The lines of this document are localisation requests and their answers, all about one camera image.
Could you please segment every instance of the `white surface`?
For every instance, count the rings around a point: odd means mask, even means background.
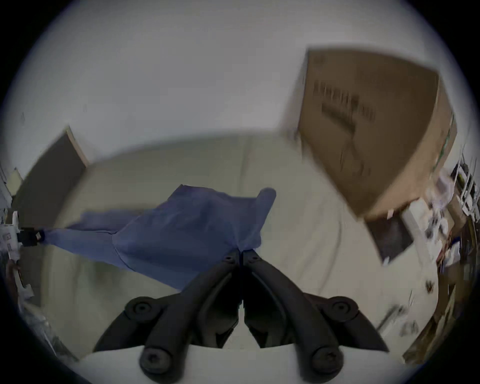
[[[149,384],[138,364],[143,347],[93,353],[71,368],[92,384]],[[387,353],[340,347],[344,366],[331,384],[403,383],[415,368]],[[185,371],[178,383],[303,383],[292,344],[253,351],[189,346]]]
[[[156,206],[181,183],[236,196],[275,188],[277,197],[261,232],[260,256],[305,292],[352,298],[376,327],[392,306],[408,306],[412,290],[425,290],[432,265],[422,267],[415,246],[383,267],[366,226],[352,216],[329,179],[302,158],[298,146],[274,135],[170,144],[98,163],[87,169],[57,226],[71,223],[87,209]],[[134,272],[53,247],[46,252],[44,313],[78,357],[90,353],[130,299],[173,292]],[[437,291],[423,301],[420,294],[415,297],[409,319],[421,330],[435,310]],[[229,348],[250,348],[243,344],[251,339],[246,327],[232,337]],[[411,341],[400,337],[399,329],[386,338],[396,357]]]
[[[400,2],[84,0],[19,70],[0,118],[1,163],[25,177],[67,124],[91,162],[190,135],[295,128],[306,49],[336,45],[437,68],[458,123],[447,168],[470,120],[467,162],[479,150],[474,102],[454,59]]]

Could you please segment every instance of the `clutter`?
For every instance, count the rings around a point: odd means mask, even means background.
[[[452,200],[448,203],[447,209],[454,221],[452,236],[457,236],[467,222],[467,216],[462,211],[460,197],[457,192],[455,192]]]
[[[444,266],[448,267],[460,261],[460,241],[452,244],[445,252]]]
[[[68,228],[46,229],[44,243],[181,289],[230,251],[258,248],[275,197],[272,188],[246,198],[181,185],[141,215],[87,212]]]
[[[423,195],[456,124],[436,72],[327,49],[309,52],[299,132],[355,215],[371,220]]]
[[[18,228],[18,214],[14,212],[12,216],[12,224],[0,225],[0,252],[7,252],[8,257],[17,265],[20,260],[20,246],[18,242],[17,233],[20,232]],[[18,293],[18,307],[22,309],[23,302],[34,296],[30,284],[24,285],[22,277],[18,268],[12,270],[15,285]]]
[[[430,255],[432,263],[437,261],[449,234],[448,220],[443,215],[442,211],[430,209],[423,199],[413,201],[402,213],[407,228],[414,233],[417,247]]]
[[[427,289],[427,293],[433,292],[433,286],[434,286],[433,281],[430,281],[430,280],[425,281],[425,288]]]
[[[435,184],[427,188],[425,194],[434,211],[445,209],[455,193],[455,184],[445,169],[440,171]]]
[[[404,321],[408,316],[408,309],[403,305],[394,305],[387,313],[384,320],[377,327],[377,331],[385,339],[385,336],[392,330],[393,326]]]
[[[406,322],[403,324],[402,329],[400,330],[400,336],[409,336],[409,335],[416,335],[419,332],[419,325],[417,322],[411,321],[411,322]]]

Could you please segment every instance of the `blue fabric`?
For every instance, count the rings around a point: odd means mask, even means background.
[[[272,188],[246,198],[181,185],[141,215],[87,212],[68,228],[46,230],[45,243],[183,289],[230,251],[258,248],[275,197]]]

